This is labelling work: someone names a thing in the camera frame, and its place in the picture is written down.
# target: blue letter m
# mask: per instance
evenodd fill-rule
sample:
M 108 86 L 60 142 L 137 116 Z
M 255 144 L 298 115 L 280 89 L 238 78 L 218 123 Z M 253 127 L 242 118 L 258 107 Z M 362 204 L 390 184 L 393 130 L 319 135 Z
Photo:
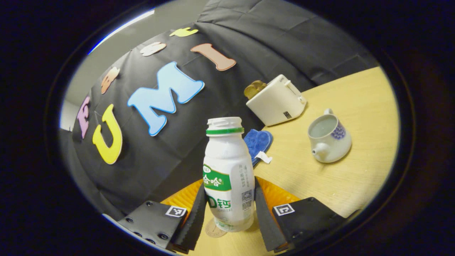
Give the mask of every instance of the blue letter m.
M 149 126 L 148 133 L 157 135 L 166 125 L 167 118 L 158 116 L 152 108 L 168 113 L 175 113 L 175 103 L 171 90 L 177 94 L 180 104 L 190 101 L 204 88 L 204 82 L 194 81 L 177 68 L 177 62 L 173 61 L 164 65 L 157 73 L 158 88 L 150 89 L 141 87 L 128 99 L 128 106 L 133 105 Z

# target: yellow letter u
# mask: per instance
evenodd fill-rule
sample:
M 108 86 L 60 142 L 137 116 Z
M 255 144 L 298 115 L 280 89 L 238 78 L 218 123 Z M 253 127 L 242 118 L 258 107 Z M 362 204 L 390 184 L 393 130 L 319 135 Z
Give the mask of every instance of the yellow letter u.
M 112 112 L 113 108 L 114 104 L 109 105 L 104 111 L 104 114 L 101 118 L 101 121 L 107 123 L 107 126 L 112 133 L 112 146 L 109 148 L 106 145 L 106 142 L 101 135 L 100 124 L 98 124 L 96 127 L 92 139 L 92 142 L 95 144 L 98 152 L 100 152 L 101 157 L 108 164 L 113 164 L 115 161 L 117 161 L 117 158 L 119 157 L 121 151 L 121 144 L 123 142 L 120 126 L 118 125 L 117 120 L 114 117 L 114 113 Z

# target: white bottle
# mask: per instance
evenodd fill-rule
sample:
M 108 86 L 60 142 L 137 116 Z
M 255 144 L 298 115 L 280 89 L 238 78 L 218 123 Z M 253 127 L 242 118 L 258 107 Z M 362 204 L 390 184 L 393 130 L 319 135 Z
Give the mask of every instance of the white bottle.
M 227 232 L 253 224 L 254 174 L 241 118 L 208 120 L 203 184 L 215 224 Z

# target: oven mitt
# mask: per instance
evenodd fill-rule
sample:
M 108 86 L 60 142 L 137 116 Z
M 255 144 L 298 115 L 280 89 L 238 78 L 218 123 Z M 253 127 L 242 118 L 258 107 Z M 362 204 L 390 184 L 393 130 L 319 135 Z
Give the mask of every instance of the oven mitt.
M 266 152 L 268 148 L 270 148 L 273 137 L 268 131 L 257 131 L 255 129 L 251 129 L 243 140 L 248 146 L 248 151 L 254 167 L 261 160 L 260 158 L 256 158 L 257 154 L 260 151 Z

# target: table surface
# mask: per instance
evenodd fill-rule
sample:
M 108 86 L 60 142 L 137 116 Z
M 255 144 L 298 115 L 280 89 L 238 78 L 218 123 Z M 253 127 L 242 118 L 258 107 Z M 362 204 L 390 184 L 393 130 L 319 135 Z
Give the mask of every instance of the table surface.
M 348 217 L 374 198 L 391 167 L 399 143 L 399 111 L 389 81 L 380 67 L 358 72 L 304 91 L 308 103 L 296 119 L 263 130 L 273 135 L 267 151 L 270 164 L 259 162 L 254 174 L 291 194 L 315 197 Z M 352 136 L 352 146 L 341 160 L 323 164 L 311 154 L 310 123 L 331 108 Z M 209 237 L 213 218 L 206 207 L 201 235 L 189 255 L 275 255 L 267 252 L 258 226 L 246 231 Z

